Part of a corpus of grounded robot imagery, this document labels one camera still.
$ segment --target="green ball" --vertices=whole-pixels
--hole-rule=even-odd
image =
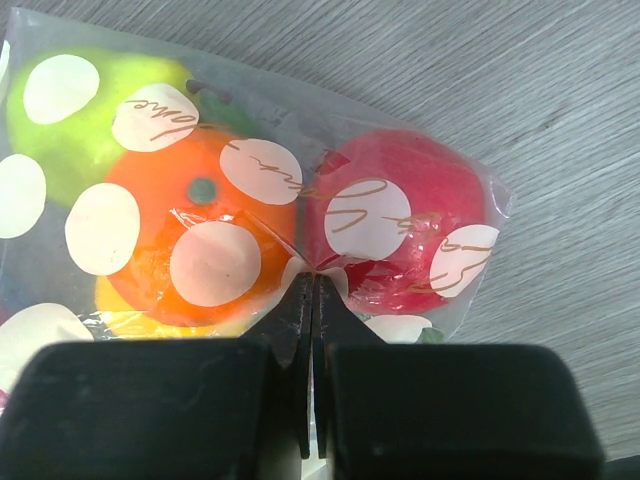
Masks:
[[[39,123],[32,121],[25,108],[25,89],[34,68],[44,60],[60,55],[81,57],[99,75],[94,96],[79,110],[65,118]],[[114,163],[125,153],[114,138],[111,126],[116,109],[140,88],[166,83],[188,98],[186,81],[191,78],[175,60],[149,55],[123,53],[100,48],[74,48],[50,52],[30,61],[12,79],[7,100],[9,140],[16,153],[28,155],[40,164],[47,180],[50,199],[71,206],[88,187],[102,182]],[[52,92],[62,92],[65,83],[51,77]],[[67,91],[82,94],[84,85],[74,80]]]

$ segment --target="white polka dot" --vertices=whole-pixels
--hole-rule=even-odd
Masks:
[[[41,303],[16,313],[0,326],[0,389],[10,393],[23,368],[38,351],[58,342],[93,337],[66,307]]]
[[[324,231],[336,253],[382,260],[404,241],[406,234],[398,222],[409,216],[409,200],[397,185],[368,179],[333,197],[325,213]]]
[[[111,275],[122,269],[139,233],[136,199],[113,183],[99,183],[82,192],[65,224],[71,258],[92,275]]]
[[[489,225],[468,225],[447,235],[431,263],[431,288],[446,298],[462,292],[484,269],[498,233]]]
[[[56,55],[33,69],[24,89],[24,109],[33,123],[47,125],[64,120],[95,97],[100,75],[88,60]]]
[[[199,118],[195,105],[175,87],[153,83],[118,106],[111,131],[128,150],[155,152],[187,137]]]
[[[270,205],[295,201],[302,187],[302,170],[296,157],[267,140],[230,142],[220,154],[220,168],[242,193]]]
[[[326,275],[331,280],[333,280],[333,284],[336,286],[336,290],[338,290],[338,293],[340,294],[342,299],[346,300],[347,296],[349,295],[349,278],[347,277],[347,272],[344,271],[344,268],[333,267],[318,273]]]
[[[415,343],[423,328],[433,324],[416,315],[378,315],[364,323],[387,343]]]
[[[293,279],[296,278],[296,275],[310,271],[311,266],[297,255],[294,255],[289,259],[287,265],[284,267],[284,271],[282,272],[281,288],[286,290],[293,282]]]
[[[7,94],[7,87],[9,86],[7,68],[9,67],[10,57],[11,45],[5,40],[2,44],[2,53],[0,54],[0,101],[4,99],[4,96]]]
[[[229,303],[260,276],[261,253],[254,236],[225,222],[205,222],[178,239],[169,270],[176,291],[200,307]]]
[[[44,172],[26,155],[10,155],[0,162],[0,238],[28,232],[42,212],[47,197]]]

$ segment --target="green leaf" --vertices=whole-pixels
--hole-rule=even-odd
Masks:
[[[444,342],[444,334],[436,328],[423,328],[416,344],[435,345]]]
[[[258,127],[240,107],[233,103],[225,105],[209,92],[201,92],[200,98],[201,122],[219,124],[243,137],[260,138]]]

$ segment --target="handwritten script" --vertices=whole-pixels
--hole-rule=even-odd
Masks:
[[[153,113],[151,118],[169,118],[171,123],[175,124],[184,124],[188,123],[189,125],[181,126],[169,130],[165,130],[160,132],[159,134],[151,137],[149,140],[154,141],[158,140],[165,135],[169,135],[171,133],[181,132],[183,130],[189,130],[191,128],[195,128],[198,118],[194,115],[185,114],[182,110],[170,110],[169,107],[160,105],[158,102],[152,102],[150,100],[126,100],[124,103],[133,103],[133,108],[135,110],[143,110],[150,107],[150,111]]]
[[[223,131],[235,136],[235,133],[230,131],[227,126],[215,124],[215,123],[202,123],[195,124],[197,122],[197,118],[193,115],[187,115],[184,111],[181,110],[171,110],[166,106],[160,105],[158,102],[151,102],[149,100],[128,100],[127,103],[135,103],[135,109],[146,109],[149,108],[151,112],[153,112],[153,116],[151,118],[163,117],[169,118],[172,123],[175,124],[188,124],[181,125],[176,127],[175,129],[166,130],[153,138],[151,140],[157,140],[158,138],[168,135],[170,133],[180,132],[188,129],[213,129],[217,131]],[[245,137],[237,137],[238,140],[244,140]],[[233,143],[229,143],[227,145],[230,148],[240,151],[240,148],[234,145]],[[285,172],[280,169],[277,165],[272,165],[265,160],[258,158],[254,155],[250,155],[253,161],[255,161],[261,171],[274,173],[276,175],[280,175],[285,184],[287,184],[289,189],[296,190],[298,195],[303,198],[312,198],[318,201],[331,201],[336,198],[360,198],[367,197],[370,195],[375,195],[376,193],[380,193],[388,188],[389,182],[382,178],[361,178],[357,181],[349,184],[347,187],[342,188],[338,191],[334,191],[328,194],[322,194],[316,187],[306,187],[302,183],[294,180],[292,174]],[[354,193],[341,193],[345,190],[348,190],[351,187],[354,187],[358,184],[364,182],[372,182],[373,185],[367,187],[364,190],[357,191]],[[370,212],[366,208],[354,208],[354,209],[342,209],[342,210],[329,210],[326,212],[326,215],[353,215],[354,218],[342,225],[341,227],[335,228],[332,230],[332,233],[339,233],[345,230],[348,230],[360,222],[364,221],[369,215]],[[395,226],[398,228],[399,235],[408,235],[420,233],[429,236],[436,236],[440,231],[440,222],[442,221],[442,216],[438,212],[424,212],[417,213],[415,215],[411,215],[404,218],[394,218],[394,217],[382,217],[385,220],[389,220],[395,223]],[[443,273],[436,277],[430,278],[425,282],[414,283],[409,287],[409,291],[413,293],[438,293],[443,292],[445,290],[449,290],[465,280],[465,276],[475,270],[477,268],[483,267],[489,260],[493,247],[479,247],[474,245],[461,245],[450,243],[448,238],[442,242],[439,250],[444,253],[452,253],[456,251],[474,251],[474,252],[486,252],[487,255],[481,261],[475,262],[469,265],[464,266],[460,269],[459,274],[454,279],[454,281],[450,284],[447,284],[442,287],[432,288],[431,284],[433,282],[437,282],[444,278],[450,276],[450,273]]]

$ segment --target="fruit-shaped toy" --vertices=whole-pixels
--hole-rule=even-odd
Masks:
[[[133,256],[109,276],[134,310],[166,325],[205,327],[242,321],[278,293],[296,195],[269,194],[272,172],[259,161],[278,146],[255,142],[264,141],[197,129],[162,150],[128,152],[111,170],[106,181],[127,189],[140,211]]]
[[[446,240],[456,229],[485,221],[484,191],[467,161],[408,130],[372,131],[329,153],[309,194],[304,253],[320,271],[344,268],[349,307],[369,315],[444,305],[434,255],[456,248]]]
[[[146,115],[163,133],[198,121],[197,110],[188,104],[189,78],[191,73],[175,60],[142,54],[74,48],[40,56],[23,66],[11,84],[11,145],[40,164],[49,197],[71,206],[132,149],[128,124],[141,125]],[[126,100],[132,101],[125,104],[128,110],[119,112]]]

